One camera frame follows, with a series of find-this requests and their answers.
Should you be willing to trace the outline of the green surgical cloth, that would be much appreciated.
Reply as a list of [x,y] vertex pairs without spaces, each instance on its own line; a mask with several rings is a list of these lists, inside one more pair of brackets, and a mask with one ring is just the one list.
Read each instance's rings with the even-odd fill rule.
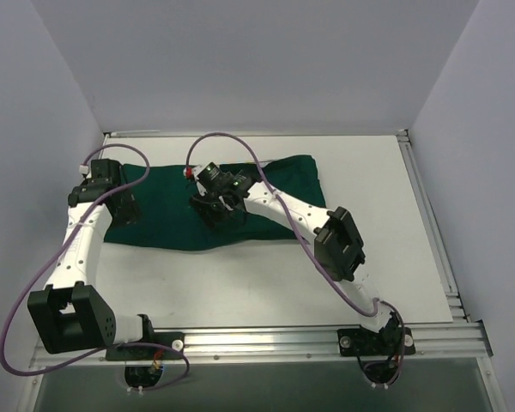
[[[237,212],[208,227],[189,205],[197,193],[182,176],[182,165],[151,167],[149,176],[132,189],[142,216],[124,227],[110,227],[105,242],[174,251],[207,251],[246,240],[294,239],[293,232],[264,217]],[[325,207],[317,163],[309,154],[289,156],[263,165],[269,182],[307,203]]]

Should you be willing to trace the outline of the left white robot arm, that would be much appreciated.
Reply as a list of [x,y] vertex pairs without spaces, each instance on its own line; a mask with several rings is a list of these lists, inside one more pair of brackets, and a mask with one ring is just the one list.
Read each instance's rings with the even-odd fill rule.
[[68,196],[64,250],[45,286],[33,291],[27,308],[50,354],[110,347],[125,343],[137,360],[156,348],[144,314],[117,314],[97,291],[100,252],[107,230],[136,222],[141,213],[126,177],[115,160],[98,159],[83,167],[89,175]]

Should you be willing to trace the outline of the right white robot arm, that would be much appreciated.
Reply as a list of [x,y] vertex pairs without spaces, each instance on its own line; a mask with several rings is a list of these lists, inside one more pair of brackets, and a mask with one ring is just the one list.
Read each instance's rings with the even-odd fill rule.
[[380,298],[364,270],[364,241],[345,208],[330,210],[306,203],[263,177],[224,172],[213,162],[186,167],[184,176],[197,187],[190,205],[209,227],[240,212],[291,230],[318,273],[358,314],[367,349],[383,354],[394,345],[393,330],[403,330],[402,317]]

